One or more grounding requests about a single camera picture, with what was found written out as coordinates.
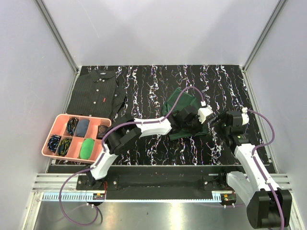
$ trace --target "metal corner post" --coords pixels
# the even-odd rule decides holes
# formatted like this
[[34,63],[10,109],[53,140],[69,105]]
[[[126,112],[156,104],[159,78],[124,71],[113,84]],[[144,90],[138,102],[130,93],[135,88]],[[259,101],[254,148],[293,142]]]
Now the metal corner post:
[[57,27],[55,26],[54,21],[52,20],[52,17],[44,3],[44,0],[34,0],[34,2],[37,4],[37,7],[39,11],[42,13],[49,29],[51,30],[54,38],[56,39],[60,49],[62,50],[64,56],[66,57],[69,65],[71,66],[74,73],[78,72],[79,67],[76,65],[75,61],[73,60],[69,50],[67,49],[61,35],[59,34],[59,31]]
[[283,7],[286,5],[286,3],[288,2],[288,0],[279,0],[275,9],[273,10],[268,22],[266,23],[260,37],[258,38],[253,50],[251,51],[247,61],[245,62],[245,65],[243,66],[243,70],[247,70],[251,64],[251,62],[253,61],[255,55],[257,54],[258,50],[260,49],[264,39],[266,38],[266,36],[268,35],[269,31],[271,30],[274,22],[276,21],[277,17],[279,16],[279,14],[281,13],[281,11],[283,10]]

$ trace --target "blue folded cloth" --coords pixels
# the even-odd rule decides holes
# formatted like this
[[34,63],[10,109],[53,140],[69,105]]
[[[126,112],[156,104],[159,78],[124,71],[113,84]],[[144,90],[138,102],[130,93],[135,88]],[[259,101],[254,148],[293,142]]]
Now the blue folded cloth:
[[89,124],[90,124],[90,120],[88,119],[80,120],[75,130],[75,136],[81,137],[81,138],[85,137]]

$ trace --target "black shirt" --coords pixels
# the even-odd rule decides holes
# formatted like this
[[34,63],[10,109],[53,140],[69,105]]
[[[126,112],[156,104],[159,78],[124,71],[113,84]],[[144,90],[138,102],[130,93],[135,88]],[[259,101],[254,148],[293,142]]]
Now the black shirt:
[[66,112],[112,120],[125,98],[125,90],[118,86],[115,71],[93,70],[77,79]]

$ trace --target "green cloth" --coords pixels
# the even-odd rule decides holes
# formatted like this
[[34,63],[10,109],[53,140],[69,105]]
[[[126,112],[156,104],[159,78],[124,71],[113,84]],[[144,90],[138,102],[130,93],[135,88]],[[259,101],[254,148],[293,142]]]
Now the green cloth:
[[[164,105],[162,106],[162,116],[165,116],[173,107],[177,97],[179,96],[179,94],[181,93],[181,89],[177,88],[173,94],[170,96],[170,98],[164,103]],[[198,100],[196,100],[195,97],[193,97],[192,95],[184,92],[177,105],[175,106],[173,112],[177,111],[177,110],[182,110],[183,108],[187,107],[188,105],[193,105],[194,107],[197,108],[197,110],[201,107],[201,104],[198,102]],[[199,135],[206,135],[208,134],[208,128],[206,126],[203,126],[202,128],[202,132],[199,132],[197,134],[195,134],[194,136],[199,136]],[[186,129],[182,129],[181,131],[179,131],[178,133],[175,134],[171,134],[169,135],[169,138],[171,140],[176,140],[179,138],[187,138],[187,137],[191,137],[193,136],[191,133],[189,133],[188,130]]]
[[91,157],[95,141],[91,138],[84,140],[81,146],[80,159],[88,160]]

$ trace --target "folded sock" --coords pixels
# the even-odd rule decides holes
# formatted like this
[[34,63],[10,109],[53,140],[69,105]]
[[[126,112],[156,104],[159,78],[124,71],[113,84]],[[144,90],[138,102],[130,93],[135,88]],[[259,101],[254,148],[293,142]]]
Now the folded sock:
[[75,130],[76,130],[76,127],[77,127],[77,124],[79,122],[79,119],[76,118],[76,117],[72,117],[71,119],[69,119],[69,121],[67,122],[67,126],[66,126],[66,129],[67,129],[67,132],[73,136],[73,134],[75,133]]
[[52,135],[48,141],[47,148],[51,150],[52,152],[56,152],[60,140],[61,140],[61,136]]
[[78,122],[78,125],[75,130],[75,136],[76,137],[85,137],[88,125],[90,124],[90,120],[88,119],[82,119]]
[[98,133],[97,133],[97,139],[102,139],[104,137],[104,135],[106,134],[106,129],[108,128],[108,126],[98,126]]
[[91,157],[94,148],[94,140],[88,138],[84,140],[81,146],[79,157],[80,159],[88,160]]
[[62,157],[66,156],[70,145],[71,145],[70,138],[61,140],[59,142],[58,155]]

